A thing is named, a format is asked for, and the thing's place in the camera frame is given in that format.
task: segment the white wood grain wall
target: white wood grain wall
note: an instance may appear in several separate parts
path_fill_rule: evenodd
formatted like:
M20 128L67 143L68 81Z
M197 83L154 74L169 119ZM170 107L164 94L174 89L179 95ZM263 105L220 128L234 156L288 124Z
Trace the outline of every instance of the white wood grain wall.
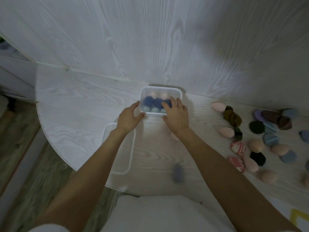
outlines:
M309 0L2 3L0 31L37 62L309 115Z

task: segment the right hand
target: right hand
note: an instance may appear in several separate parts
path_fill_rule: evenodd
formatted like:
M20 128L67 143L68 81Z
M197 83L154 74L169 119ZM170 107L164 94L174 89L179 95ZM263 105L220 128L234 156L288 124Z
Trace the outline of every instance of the right hand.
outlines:
M170 100L172 102L172 108L167 103L162 102L162 106L167 113L167 116L163 116L162 119L168 128L177 136L180 132L189 129L189 113L180 98L177 98L177 102L173 97L170 97Z

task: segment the yellow marking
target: yellow marking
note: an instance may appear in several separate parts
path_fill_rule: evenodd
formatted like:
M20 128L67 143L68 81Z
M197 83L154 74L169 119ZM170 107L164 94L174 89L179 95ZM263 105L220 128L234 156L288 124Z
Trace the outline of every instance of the yellow marking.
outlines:
M301 217L303 218L304 220L306 220L307 222L309 222L309 215L302 212L302 211L299 211L295 208L293 208L291 210L291 214L290 214L290 221L295 225L297 226L297 218L298 217Z

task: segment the finger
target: finger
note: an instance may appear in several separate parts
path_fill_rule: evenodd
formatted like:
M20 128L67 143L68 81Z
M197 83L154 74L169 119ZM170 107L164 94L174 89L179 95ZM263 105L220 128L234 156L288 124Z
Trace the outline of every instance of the finger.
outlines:
M177 107L177 103L176 103L176 100L175 98L173 98L172 96L170 97L170 100L172 102L172 107Z
M163 108L166 110L166 112L168 111L168 109L171 109L169 107L169 105L166 102L161 102L161 105L163 106Z
M139 122L141 122L141 120L145 117L146 113L142 112L141 114L139 114L137 117L135 117L135 119L137 120L137 124Z
M183 108L180 98L177 98L177 104L178 104L178 107Z
M168 117L167 116L162 116L163 121L167 124Z
M139 101L137 101L136 103L133 103L131 106L130 106L130 109L134 111L135 108L137 108L139 105Z

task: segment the left hand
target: left hand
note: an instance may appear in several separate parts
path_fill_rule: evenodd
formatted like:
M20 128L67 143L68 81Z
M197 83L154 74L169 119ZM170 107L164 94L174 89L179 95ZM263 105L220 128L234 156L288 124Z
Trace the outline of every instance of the left hand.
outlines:
M134 109L139 105L139 101L133 103L130 107L125 108L122 113L120 113L117 128L122 129L126 134L131 132L138 123L145 117L145 112L142 112L137 117L134 117Z

